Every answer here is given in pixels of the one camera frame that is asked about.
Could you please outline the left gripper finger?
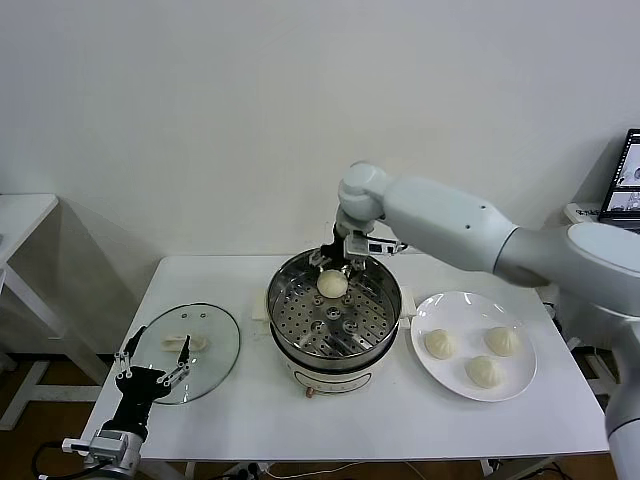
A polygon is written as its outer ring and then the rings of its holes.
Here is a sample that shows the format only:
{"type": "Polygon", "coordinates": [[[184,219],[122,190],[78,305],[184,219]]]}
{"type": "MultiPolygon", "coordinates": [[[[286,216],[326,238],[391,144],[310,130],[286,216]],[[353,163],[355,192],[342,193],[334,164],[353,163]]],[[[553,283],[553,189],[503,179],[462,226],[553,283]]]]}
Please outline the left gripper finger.
{"type": "Polygon", "coordinates": [[[136,333],[127,340],[124,348],[114,354],[114,363],[118,367],[117,379],[130,379],[133,376],[131,360],[145,330],[146,326],[141,326],[136,333]]]}
{"type": "Polygon", "coordinates": [[[158,377],[156,380],[157,384],[176,386],[190,374],[190,342],[191,336],[187,335],[176,361],[176,366],[168,373],[158,377]]]}

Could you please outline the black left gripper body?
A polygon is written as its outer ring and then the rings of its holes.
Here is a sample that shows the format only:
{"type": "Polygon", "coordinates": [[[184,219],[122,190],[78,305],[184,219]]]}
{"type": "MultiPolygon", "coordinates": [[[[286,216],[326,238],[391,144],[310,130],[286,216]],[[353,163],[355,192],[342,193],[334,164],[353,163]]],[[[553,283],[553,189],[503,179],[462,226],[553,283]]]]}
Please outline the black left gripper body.
{"type": "Polygon", "coordinates": [[[113,430],[147,430],[153,402],[170,393],[170,387],[159,381],[163,375],[161,370],[132,366],[130,377],[124,376],[116,380],[122,397],[112,418],[113,430]]]}

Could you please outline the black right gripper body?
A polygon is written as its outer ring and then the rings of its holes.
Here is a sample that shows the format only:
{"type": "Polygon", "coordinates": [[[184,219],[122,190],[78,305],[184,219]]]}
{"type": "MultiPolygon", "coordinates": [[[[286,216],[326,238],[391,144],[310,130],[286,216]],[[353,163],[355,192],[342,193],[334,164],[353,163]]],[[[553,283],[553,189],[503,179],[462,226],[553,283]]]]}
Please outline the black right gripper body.
{"type": "Polygon", "coordinates": [[[331,244],[324,244],[320,247],[322,257],[321,267],[323,270],[342,270],[349,261],[344,257],[344,242],[334,241],[331,244]]]}

